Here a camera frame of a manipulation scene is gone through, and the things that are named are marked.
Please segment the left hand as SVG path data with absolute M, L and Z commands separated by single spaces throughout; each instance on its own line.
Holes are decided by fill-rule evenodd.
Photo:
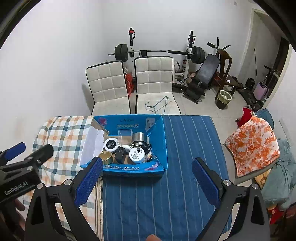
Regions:
M 15 207 L 17 210 L 19 210 L 19 211 L 25 210 L 25 206 L 17 198 L 14 200 L 14 204 L 15 204 Z

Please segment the right hand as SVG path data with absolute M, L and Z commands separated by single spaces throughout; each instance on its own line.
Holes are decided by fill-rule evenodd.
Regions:
M 161 239 L 159 237 L 157 237 L 156 235 L 151 234 L 146 238 L 146 241 L 161 241 Z

